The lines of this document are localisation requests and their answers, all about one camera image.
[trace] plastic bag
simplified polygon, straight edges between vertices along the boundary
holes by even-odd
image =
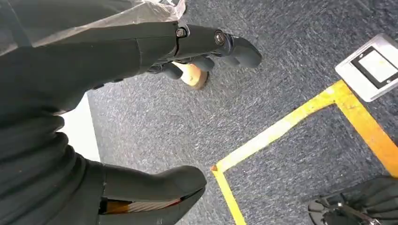
[[[90,28],[177,21],[184,11],[185,0],[0,0],[0,55]]]

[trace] yellow floor marking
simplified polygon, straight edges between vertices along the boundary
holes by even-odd
[[[227,179],[225,179],[224,174],[221,171],[217,171],[217,168],[215,166],[212,168],[212,172],[215,176],[215,179],[218,182],[218,185],[220,186],[222,195],[224,196],[225,201],[227,202],[228,208],[231,211],[235,223],[237,225],[246,225],[245,218],[243,217],[242,213],[239,210],[239,206],[237,205],[237,202],[228,185]]]
[[[315,96],[304,105],[300,106],[274,125],[249,140],[246,144],[242,145],[227,157],[219,161],[216,164],[218,170],[222,173],[225,172],[240,161],[267,147],[270,143],[280,138],[308,115],[333,104],[334,102],[333,98],[331,98],[331,94],[333,94],[333,91],[330,88],[327,88],[321,94]]]
[[[398,147],[355,97],[344,81],[340,80],[213,166],[212,172],[237,225],[246,225],[245,218],[239,210],[239,206],[223,173],[283,136],[310,114],[333,103],[337,104],[388,172],[392,176],[398,177]]]
[[[337,106],[391,176],[398,177],[398,147],[346,84],[343,85],[345,88],[335,95]]]

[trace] white wall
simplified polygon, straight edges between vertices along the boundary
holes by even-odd
[[[65,119],[65,127],[60,131],[68,136],[69,145],[85,158],[99,162],[100,155],[87,94],[84,95],[75,110],[62,115],[62,117]]]

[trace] round wooden object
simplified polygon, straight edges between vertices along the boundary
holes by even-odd
[[[181,76],[181,80],[194,89],[201,89],[206,80],[207,80],[207,72],[200,70],[193,64],[179,64],[173,62],[180,70],[183,71],[183,75]]]

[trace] black robotic arm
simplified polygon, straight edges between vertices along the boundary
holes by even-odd
[[[7,19],[8,1],[0,1]],[[18,36],[15,21],[2,31]],[[219,29],[178,22],[91,28],[40,46],[20,45],[0,56],[0,225],[171,225],[202,196],[206,180],[191,166],[157,175],[84,159],[68,146],[58,114],[83,94],[126,77],[181,73],[171,64],[213,67],[209,56],[256,67],[259,52]],[[109,201],[178,200],[157,210],[109,214]]]

